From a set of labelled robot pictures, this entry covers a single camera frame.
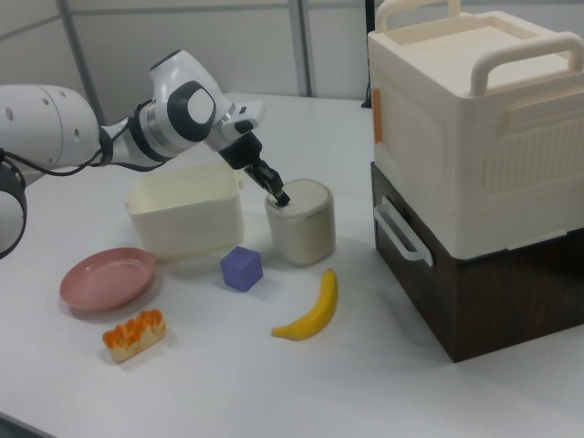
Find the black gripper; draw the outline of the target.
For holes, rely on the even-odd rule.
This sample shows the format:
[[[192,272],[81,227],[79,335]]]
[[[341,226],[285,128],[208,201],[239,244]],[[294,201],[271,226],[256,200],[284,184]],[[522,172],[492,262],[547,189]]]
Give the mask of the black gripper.
[[[218,153],[232,169],[245,169],[245,173],[269,193],[277,205],[288,205],[290,198],[284,190],[284,183],[279,173],[261,160],[261,150],[260,140],[254,133],[247,133]]]

